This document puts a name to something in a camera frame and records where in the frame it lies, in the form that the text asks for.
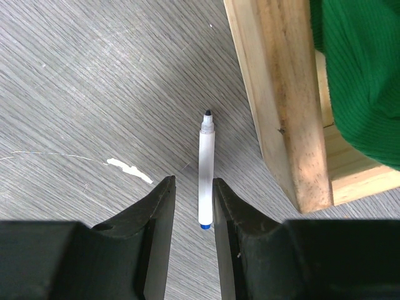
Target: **white marker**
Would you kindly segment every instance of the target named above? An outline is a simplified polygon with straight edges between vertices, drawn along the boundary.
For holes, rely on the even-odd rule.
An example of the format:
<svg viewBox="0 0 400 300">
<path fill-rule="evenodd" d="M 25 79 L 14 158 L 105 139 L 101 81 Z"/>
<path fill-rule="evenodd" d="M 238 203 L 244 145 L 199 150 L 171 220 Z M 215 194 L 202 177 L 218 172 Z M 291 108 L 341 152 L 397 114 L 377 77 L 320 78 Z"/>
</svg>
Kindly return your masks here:
<svg viewBox="0 0 400 300">
<path fill-rule="evenodd" d="M 213 222 L 215 131 L 213 115 L 208 109 L 203 117 L 199 142 L 199 223 L 209 229 Z"/>
</svg>

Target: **marker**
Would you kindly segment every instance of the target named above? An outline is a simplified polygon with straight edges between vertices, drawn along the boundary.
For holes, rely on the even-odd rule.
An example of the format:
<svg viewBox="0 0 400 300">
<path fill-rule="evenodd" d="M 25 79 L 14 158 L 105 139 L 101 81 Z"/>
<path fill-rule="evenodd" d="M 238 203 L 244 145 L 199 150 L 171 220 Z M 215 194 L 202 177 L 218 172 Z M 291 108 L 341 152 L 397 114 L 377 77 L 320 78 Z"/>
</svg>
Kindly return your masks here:
<svg viewBox="0 0 400 300">
<path fill-rule="evenodd" d="M 203 229 L 209 229 L 213 222 L 214 144 L 213 115 L 208 109 L 199 139 L 199 223 Z"/>
</svg>

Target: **green cloth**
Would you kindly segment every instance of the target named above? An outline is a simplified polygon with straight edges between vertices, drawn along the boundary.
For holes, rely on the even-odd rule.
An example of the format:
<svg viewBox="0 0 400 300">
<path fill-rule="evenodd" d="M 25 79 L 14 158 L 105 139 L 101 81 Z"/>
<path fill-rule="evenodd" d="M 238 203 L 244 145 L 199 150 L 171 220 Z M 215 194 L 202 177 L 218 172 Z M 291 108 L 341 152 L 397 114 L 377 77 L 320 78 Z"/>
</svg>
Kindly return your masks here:
<svg viewBox="0 0 400 300">
<path fill-rule="evenodd" d="M 400 170 L 400 0 L 310 0 L 334 121 L 357 150 Z"/>
</svg>

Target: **green fabric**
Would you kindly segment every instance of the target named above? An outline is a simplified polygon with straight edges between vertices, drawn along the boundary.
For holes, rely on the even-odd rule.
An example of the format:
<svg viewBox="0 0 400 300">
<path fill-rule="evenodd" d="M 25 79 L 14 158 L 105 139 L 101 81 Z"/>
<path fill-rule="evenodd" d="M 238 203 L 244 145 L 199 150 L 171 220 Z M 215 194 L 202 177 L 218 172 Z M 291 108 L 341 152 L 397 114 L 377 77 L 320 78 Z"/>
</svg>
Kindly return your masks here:
<svg viewBox="0 0 400 300">
<path fill-rule="evenodd" d="M 400 170 L 400 0 L 310 0 L 343 138 Z"/>
</svg>

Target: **gray wood grain surface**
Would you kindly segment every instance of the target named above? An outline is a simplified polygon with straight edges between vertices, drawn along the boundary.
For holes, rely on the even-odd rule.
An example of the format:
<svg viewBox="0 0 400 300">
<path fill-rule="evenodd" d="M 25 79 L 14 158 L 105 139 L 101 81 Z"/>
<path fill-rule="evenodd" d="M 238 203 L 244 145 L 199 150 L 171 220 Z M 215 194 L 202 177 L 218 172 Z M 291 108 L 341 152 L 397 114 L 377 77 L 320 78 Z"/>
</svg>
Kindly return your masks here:
<svg viewBox="0 0 400 300">
<path fill-rule="evenodd" d="M 268 216 L 399 217 L 399 190 L 305 217 L 292 208 L 263 164 L 222 0 L 0 7 L 1 219 L 92 226 L 175 174 L 166 299 L 220 299 L 214 233 L 196 220 L 207 108 L 216 124 L 215 175 Z M 103 164 L 109 158 L 155 182 Z"/>
</svg>

